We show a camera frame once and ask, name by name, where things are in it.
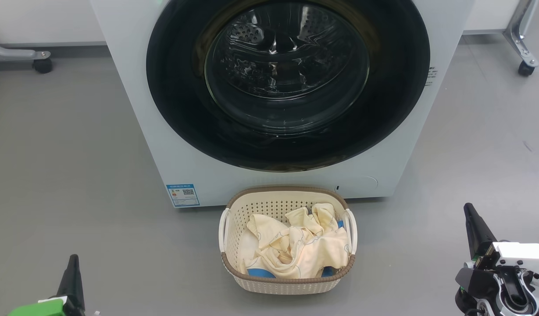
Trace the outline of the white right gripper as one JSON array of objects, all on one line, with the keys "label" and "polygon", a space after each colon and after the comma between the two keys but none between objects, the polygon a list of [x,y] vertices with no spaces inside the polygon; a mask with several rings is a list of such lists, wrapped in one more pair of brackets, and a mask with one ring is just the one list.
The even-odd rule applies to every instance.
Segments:
[{"label": "white right gripper", "polygon": [[472,203],[464,204],[471,260],[455,280],[466,316],[539,316],[539,244],[498,242]]}]

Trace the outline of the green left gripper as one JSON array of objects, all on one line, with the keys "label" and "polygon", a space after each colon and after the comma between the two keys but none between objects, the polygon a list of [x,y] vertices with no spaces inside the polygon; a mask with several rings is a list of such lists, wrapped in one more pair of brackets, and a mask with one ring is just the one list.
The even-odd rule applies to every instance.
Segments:
[{"label": "green left gripper", "polygon": [[63,273],[57,297],[23,305],[8,316],[84,316],[85,300],[78,255],[71,255]]}]

